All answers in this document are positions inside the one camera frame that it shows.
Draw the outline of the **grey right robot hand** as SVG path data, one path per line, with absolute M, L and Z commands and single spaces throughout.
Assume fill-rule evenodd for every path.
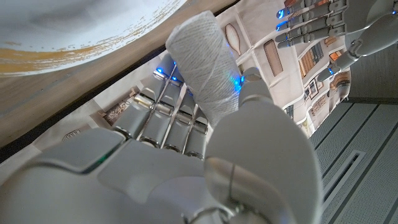
M 2 223 L 318 223 L 313 147 L 255 67 L 239 108 L 187 156 L 95 128 L 32 158 L 1 186 Z

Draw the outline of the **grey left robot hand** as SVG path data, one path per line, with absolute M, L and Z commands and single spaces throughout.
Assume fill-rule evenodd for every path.
M 397 42 L 397 1 L 395 0 L 335 0 L 319 5 L 317 0 L 299 0 L 277 11 L 276 25 L 280 34 L 275 38 L 282 49 L 327 37 L 339 37 L 360 32 L 350 47 L 326 69 L 318 80 L 341 73 L 365 57 Z

